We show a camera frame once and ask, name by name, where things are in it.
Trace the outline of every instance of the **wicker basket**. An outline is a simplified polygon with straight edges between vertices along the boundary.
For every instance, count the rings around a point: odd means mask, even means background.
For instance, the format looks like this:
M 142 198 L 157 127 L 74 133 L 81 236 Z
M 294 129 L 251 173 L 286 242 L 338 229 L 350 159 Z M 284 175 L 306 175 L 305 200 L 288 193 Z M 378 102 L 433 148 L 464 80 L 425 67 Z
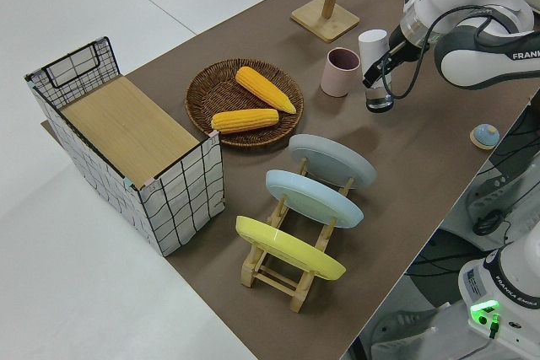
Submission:
M 252 67 L 280 88 L 293 103 L 296 114 L 279 111 L 279 123 L 257 130 L 222 134 L 221 142 L 240 148 L 269 145 L 294 131 L 304 110 L 304 98 L 298 84 L 274 65 L 253 59 L 229 59 L 202 70 L 186 91 L 186 110 L 193 124 L 202 132 L 213 131 L 212 116 L 221 111 L 264 109 L 269 106 L 235 81 L 238 69 Z

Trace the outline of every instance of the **corn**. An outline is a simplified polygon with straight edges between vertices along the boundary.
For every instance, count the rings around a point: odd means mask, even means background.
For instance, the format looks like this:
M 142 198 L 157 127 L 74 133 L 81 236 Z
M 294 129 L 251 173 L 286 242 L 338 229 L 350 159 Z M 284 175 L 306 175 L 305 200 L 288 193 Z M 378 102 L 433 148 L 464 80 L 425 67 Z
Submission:
M 211 125 L 214 130 L 230 134 L 273 126 L 278 121 L 278 111 L 275 109 L 246 109 L 214 114 Z
M 255 69 L 241 67 L 235 76 L 236 82 L 253 93 L 262 101 L 271 105 L 274 109 L 286 113 L 296 113 L 296 108 L 290 102 L 287 94 L 278 89 L 276 85 L 262 76 Z

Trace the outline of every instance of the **cup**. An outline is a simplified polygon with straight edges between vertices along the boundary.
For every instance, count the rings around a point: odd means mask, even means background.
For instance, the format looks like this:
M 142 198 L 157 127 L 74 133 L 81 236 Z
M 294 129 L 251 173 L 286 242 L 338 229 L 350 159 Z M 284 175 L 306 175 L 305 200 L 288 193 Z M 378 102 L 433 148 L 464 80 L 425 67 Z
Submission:
M 362 64 L 362 76 L 378 61 L 389 49 L 388 34 L 384 30 L 368 30 L 358 37 L 360 61 Z M 392 76 L 385 75 L 386 83 L 390 86 Z M 394 106 L 394 100 L 385 88 L 382 78 L 377 80 L 370 89 L 365 90 L 365 105 L 374 113 L 389 111 Z
M 347 48 L 334 48 L 327 55 L 322 72 L 322 91 L 332 97 L 343 97 L 359 86 L 360 57 Z

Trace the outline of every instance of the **pink cup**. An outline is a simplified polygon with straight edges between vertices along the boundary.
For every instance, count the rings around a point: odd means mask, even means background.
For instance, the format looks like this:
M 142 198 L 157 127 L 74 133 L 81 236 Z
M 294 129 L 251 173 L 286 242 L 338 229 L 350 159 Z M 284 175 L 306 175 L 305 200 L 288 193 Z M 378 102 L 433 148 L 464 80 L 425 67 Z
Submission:
M 343 97 L 359 86 L 360 57 L 347 48 L 334 48 L 327 55 L 322 72 L 322 91 L 332 97 Z

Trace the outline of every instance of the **wooden mug stand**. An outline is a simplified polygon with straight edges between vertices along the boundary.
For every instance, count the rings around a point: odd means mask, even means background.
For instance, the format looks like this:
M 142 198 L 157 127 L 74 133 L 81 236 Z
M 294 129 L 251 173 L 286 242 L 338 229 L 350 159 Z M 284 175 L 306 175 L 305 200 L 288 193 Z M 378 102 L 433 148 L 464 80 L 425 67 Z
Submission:
M 299 175 L 305 176 L 307 165 L 307 159 L 303 158 L 300 162 Z M 339 189 L 339 193 L 343 196 L 348 194 L 349 189 L 353 186 L 354 179 L 351 178 L 348 183 Z M 279 229 L 289 211 L 289 208 L 285 206 L 285 199 L 287 197 L 283 196 L 277 206 L 274 208 L 270 217 L 268 217 L 267 225 Z M 328 241 L 332 236 L 332 231 L 336 224 L 336 219 L 333 219 L 328 225 L 322 227 L 319 238 L 316 241 L 316 249 L 324 252 L 327 248 Z M 264 262 L 267 258 L 267 252 L 261 248 L 251 245 L 251 250 L 244 263 L 242 265 L 240 280 L 243 285 L 246 287 L 251 287 L 255 279 L 261 280 L 266 284 L 269 284 L 272 287 L 275 287 L 279 291 L 288 294 L 291 296 L 290 300 L 290 309 L 298 313 L 307 294 L 310 291 L 311 284 L 315 278 L 313 271 L 304 271 L 300 280 L 294 282 L 288 277 L 283 276 L 277 271 L 272 270 L 268 266 L 265 266 Z
M 325 42 L 333 42 L 355 27 L 360 19 L 345 10 L 336 0 L 312 0 L 297 8 L 291 19 Z

